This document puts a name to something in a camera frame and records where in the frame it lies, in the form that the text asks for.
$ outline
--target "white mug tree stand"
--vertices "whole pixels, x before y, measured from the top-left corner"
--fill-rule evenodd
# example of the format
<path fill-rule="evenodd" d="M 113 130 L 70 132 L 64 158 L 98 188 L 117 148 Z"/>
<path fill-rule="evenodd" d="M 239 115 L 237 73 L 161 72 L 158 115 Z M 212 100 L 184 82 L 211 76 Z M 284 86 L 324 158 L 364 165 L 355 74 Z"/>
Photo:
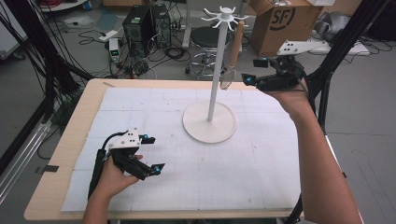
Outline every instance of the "white mug tree stand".
<path fill-rule="evenodd" d="M 183 115 L 183 125 L 191 137 L 203 143 L 216 144 L 223 142 L 230 138 L 236 130 L 233 111 L 227 105 L 216 102 L 227 29 L 232 30 L 230 22 L 238 23 L 235 19 L 244 20 L 247 18 L 234 17 L 232 15 L 234 11 L 235 7 L 233 9 L 220 7 L 220 13 L 211 13 L 205 8 L 206 13 L 215 17 L 201 18 L 205 21 L 218 20 L 219 22 L 214 26 L 214 29 L 220 27 L 212 92 L 210 101 L 197 102 L 186 109 Z"/>

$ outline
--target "sf logo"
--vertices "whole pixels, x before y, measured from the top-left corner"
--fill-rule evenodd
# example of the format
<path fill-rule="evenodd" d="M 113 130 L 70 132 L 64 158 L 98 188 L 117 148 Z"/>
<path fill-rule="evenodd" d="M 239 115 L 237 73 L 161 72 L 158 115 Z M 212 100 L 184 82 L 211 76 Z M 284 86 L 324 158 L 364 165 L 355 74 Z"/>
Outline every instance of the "sf logo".
<path fill-rule="evenodd" d="M 288 27 L 293 21 L 295 12 L 295 8 L 276 10 L 274 13 L 274 17 L 271 20 L 270 30 L 279 31 Z"/>

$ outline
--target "power strip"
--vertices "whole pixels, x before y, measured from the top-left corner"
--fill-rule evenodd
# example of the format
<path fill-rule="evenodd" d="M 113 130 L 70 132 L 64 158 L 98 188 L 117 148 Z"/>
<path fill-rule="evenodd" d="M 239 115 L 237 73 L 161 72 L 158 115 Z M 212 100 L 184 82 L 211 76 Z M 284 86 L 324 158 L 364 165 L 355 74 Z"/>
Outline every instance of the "power strip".
<path fill-rule="evenodd" d="M 117 31 L 110 31 L 106 34 L 106 36 L 99 36 L 99 39 L 102 41 L 107 41 L 111 36 L 116 35 L 118 32 Z"/>

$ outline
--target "black box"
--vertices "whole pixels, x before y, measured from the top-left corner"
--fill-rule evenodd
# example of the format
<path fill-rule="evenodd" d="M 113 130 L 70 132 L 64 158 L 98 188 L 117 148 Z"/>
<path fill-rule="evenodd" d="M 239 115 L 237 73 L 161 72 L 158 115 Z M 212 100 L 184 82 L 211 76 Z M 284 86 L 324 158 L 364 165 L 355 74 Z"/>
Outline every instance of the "black box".
<path fill-rule="evenodd" d="M 151 6 L 152 18 L 157 35 L 157 46 L 161 49 L 171 47 L 171 19 L 166 5 L 159 4 Z"/>

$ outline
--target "wooden table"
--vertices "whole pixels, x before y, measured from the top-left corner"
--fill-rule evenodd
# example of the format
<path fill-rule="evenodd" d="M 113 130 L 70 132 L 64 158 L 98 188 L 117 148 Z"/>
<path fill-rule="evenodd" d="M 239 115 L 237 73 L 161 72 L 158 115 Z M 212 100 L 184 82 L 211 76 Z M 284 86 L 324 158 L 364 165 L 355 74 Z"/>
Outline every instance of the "wooden table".
<path fill-rule="evenodd" d="M 56 147 L 49 165 L 59 166 L 56 173 L 43 174 L 24 216 L 27 220 L 82 219 L 82 212 L 61 212 L 76 160 L 82 150 L 88 131 L 92 126 L 104 94 L 108 88 L 163 88 L 163 89 L 211 89 L 207 81 L 170 80 L 114 80 L 93 79 L 83 92 L 76 110 Z M 234 83 L 229 90 L 255 90 L 243 83 Z M 167 211 L 167 212 L 109 212 L 111 219 L 145 218 L 240 218 L 240 217 L 286 217 L 289 209 L 244 211 Z"/>

